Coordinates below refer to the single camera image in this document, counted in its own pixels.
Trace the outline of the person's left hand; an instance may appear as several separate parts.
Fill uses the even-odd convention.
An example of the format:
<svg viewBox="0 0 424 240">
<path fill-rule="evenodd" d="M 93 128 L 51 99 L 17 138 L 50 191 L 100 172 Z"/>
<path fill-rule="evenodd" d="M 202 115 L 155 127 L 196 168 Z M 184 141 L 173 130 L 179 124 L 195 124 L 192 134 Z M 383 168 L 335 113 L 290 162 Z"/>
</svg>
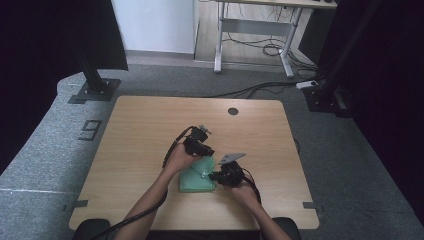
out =
<svg viewBox="0 0 424 240">
<path fill-rule="evenodd" d="M 195 161 L 200 159 L 200 155 L 187 154 L 185 146 L 182 143 L 178 143 L 169 156 L 164 167 L 164 172 L 168 175 L 175 175 L 176 173 L 190 167 Z"/>
</svg>

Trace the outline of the person's leg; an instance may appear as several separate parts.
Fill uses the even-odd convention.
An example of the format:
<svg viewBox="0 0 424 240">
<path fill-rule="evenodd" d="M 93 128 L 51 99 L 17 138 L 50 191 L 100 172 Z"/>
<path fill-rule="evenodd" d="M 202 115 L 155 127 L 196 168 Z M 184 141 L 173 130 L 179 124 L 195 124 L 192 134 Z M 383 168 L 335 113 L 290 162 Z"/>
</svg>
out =
<svg viewBox="0 0 424 240">
<path fill-rule="evenodd" d="M 276 217 L 273 221 L 292 239 L 302 240 L 297 224 L 287 217 Z"/>
<path fill-rule="evenodd" d="M 87 219 L 77 227 L 72 240 L 91 240 L 109 227 L 110 222 L 106 219 Z"/>
</svg>

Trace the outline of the person's left leg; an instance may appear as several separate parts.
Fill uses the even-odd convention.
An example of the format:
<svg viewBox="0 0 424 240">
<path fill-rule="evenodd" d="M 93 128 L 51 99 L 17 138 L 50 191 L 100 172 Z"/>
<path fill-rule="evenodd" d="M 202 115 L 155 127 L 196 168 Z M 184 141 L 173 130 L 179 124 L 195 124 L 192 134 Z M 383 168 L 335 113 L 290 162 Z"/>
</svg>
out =
<svg viewBox="0 0 424 240">
<path fill-rule="evenodd" d="M 77 227 L 72 240 L 91 240 L 109 227 L 110 222 L 106 219 L 87 219 Z"/>
</svg>

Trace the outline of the person's right hand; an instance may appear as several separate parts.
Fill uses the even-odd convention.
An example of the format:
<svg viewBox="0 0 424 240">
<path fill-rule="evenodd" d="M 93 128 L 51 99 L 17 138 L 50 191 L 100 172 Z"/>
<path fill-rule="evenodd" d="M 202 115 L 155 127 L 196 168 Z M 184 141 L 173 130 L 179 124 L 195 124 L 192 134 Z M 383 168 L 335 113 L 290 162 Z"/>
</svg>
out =
<svg viewBox="0 0 424 240">
<path fill-rule="evenodd" d="M 236 187 L 226 187 L 225 190 L 249 210 L 260 206 L 253 188 L 246 182 L 242 182 Z"/>
</svg>

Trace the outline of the black metal stand with base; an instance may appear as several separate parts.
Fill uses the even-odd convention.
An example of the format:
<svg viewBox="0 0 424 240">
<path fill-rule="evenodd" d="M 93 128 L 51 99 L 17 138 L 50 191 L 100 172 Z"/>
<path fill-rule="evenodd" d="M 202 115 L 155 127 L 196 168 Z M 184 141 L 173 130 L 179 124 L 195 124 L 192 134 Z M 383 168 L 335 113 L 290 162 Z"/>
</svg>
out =
<svg viewBox="0 0 424 240">
<path fill-rule="evenodd" d="M 313 112 L 334 113 L 350 117 L 351 96 L 342 76 L 353 58 L 352 51 L 382 0 L 337 0 L 321 51 L 318 75 L 321 85 L 303 90 L 308 108 Z"/>
<path fill-rule="evenodd" d="M 85 104 L 87 101 L 109 102 L 117 90 L 120 80 L 102 78 L 97 69 L 93 68 L 86 55 L 79 51 L 77 60 L 85 76 L 85 83 L 76 95 L 73 95 L 69 104 Z"/>
</svg>

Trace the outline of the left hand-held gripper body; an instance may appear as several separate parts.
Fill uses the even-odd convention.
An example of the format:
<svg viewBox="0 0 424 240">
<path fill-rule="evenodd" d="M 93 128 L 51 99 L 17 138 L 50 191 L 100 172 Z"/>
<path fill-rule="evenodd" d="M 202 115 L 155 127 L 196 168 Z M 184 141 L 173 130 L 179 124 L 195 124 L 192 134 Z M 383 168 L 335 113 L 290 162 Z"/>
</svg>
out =
<svg viewBox="0 0 424 240">
<path fill-rule="evenodd" d="M 205 146 L 204 142 L 208 139 L 209 130 L 204 125 L 199 125 L 190 126 L 188 131 L 189 134 L 185 136 L 183 141 L 186 153 L 189 155 L 204 153 L 201 147 Z"/>
</svg>

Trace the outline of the black computer case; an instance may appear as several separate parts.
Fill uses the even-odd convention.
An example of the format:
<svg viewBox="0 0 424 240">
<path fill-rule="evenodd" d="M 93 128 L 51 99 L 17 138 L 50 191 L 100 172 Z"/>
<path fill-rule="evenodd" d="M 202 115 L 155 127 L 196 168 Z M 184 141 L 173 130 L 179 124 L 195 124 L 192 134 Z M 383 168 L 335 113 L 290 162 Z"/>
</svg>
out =
<svg viewBox="0 0 424 240">
<path fill-rule="evenodd" d="M 334 15 L 334 10 L 313 9 L 306 24 L 298 49 L 316 65 L 319 64 Z"/>
</svg>

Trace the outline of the white metal desk frame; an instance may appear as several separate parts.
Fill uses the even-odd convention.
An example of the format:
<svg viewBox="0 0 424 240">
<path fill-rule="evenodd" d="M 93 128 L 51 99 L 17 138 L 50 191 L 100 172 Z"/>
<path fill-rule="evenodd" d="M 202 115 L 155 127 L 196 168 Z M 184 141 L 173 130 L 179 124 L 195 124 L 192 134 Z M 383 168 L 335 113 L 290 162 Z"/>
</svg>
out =
<svg viewBox="0 0 424 240">
<path fill-rule="evenodd" d="M 199 0 L 199 23 L 196 35 L 195 59 L 210 56 L 214 64 L 213 70 L 219 74 L 223 64 L 223 42 L 225 33 L 247 34 L 260 36 L 276 36 L 283 39 L 284 45 L 277 48 L 284 72 L 289 79 L 294 77 L 288 53 L 296 34 L 298 24 L 304 9 L 335 10 L 334 0 Z M 251 10 L 264 10 L 271 7 L 280 9 L 291 8 L 291 19 L 279 22 L 277 20 L 255 20 L 229 16 L 229 5 L 246 5 Z"/>
</svg>

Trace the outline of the black curtain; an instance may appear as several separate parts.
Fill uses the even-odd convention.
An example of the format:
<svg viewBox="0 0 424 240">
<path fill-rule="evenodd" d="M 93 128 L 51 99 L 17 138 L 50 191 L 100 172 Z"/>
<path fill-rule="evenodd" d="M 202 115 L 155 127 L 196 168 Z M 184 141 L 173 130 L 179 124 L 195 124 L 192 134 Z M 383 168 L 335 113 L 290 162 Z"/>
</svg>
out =
<svg viewBox="0 0 424 240">
<path fill-rule="evenodd" d="M 0 0 L 0 174 L 86 68 L 128 68 L 112 0 Z"/>
<path fill-rule="evenodd" d="M 424 225 L 424 0 L 337 0 L 320 66 Z"/>
</svg>

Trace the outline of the green microfibre cloth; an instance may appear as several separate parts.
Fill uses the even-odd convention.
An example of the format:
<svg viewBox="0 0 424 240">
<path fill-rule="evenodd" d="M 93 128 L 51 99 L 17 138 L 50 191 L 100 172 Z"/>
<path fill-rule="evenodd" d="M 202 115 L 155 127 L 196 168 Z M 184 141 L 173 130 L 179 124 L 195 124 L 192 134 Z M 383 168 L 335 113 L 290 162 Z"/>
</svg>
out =
<svg viewBox="0 0 424 240">
<path fill-rule="evenodd" d="M 209 178 L 209 174 L 214 169 L 214 159 L 210 156 L 193 162 L 189 168 L 180 172 L 179 190 L 185 193 L 213 191 L 215 183 Z"/>
</svg>

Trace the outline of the white power strip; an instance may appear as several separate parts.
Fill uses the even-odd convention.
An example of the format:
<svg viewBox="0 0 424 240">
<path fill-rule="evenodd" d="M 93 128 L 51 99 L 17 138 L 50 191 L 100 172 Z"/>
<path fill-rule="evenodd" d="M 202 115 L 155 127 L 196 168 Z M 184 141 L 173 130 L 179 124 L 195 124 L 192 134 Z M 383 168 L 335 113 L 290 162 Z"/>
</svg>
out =
<svg viewBox="0 0 424 240">
<path fill-rule="evenodd" d="M 304 88 L 309 88 L 309 87 L 317 87 L 317 86 L 319 86 L 319 84 L 315 80 L 309 80 L 309 81 L 296 83 L 296 88 L 299 90 Z"/>
</svg>

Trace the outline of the person's right leg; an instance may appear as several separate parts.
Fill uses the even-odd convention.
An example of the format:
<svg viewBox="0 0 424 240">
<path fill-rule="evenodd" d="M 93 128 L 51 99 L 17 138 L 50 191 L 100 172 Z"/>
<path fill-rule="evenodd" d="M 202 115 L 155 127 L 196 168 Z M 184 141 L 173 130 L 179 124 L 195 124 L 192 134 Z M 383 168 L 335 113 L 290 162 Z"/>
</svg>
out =
<svg viewBox="0 0 424 240">
<path fill-rule="evenodd" d="M 292 239 L 302 240 L 297 224 L 287 217 L 276 217 L 273 221 Z"/>
</svg>

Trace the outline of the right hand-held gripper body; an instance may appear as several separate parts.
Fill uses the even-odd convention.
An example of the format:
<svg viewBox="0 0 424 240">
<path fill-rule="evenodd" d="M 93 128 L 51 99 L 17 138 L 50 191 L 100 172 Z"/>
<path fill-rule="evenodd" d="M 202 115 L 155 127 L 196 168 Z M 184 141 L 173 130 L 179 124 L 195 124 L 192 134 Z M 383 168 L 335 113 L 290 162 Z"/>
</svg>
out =
<svg viewBox="0 0 424 240">
<path fill-rule="evenodd" d="M 221 171 L 224 174 L 224 177 L 222 177 L 222 179 L 226 179 L 227 181 L 226 185 L 224 186 L 235 187 L 242 182 L 244 173 L 242 168 L 236 162 L 236 160 L 244 156 L 245 156 L 245 153 L 226 154 L 219 161 L 219 165 L 221 166 Z"/>
</svg>

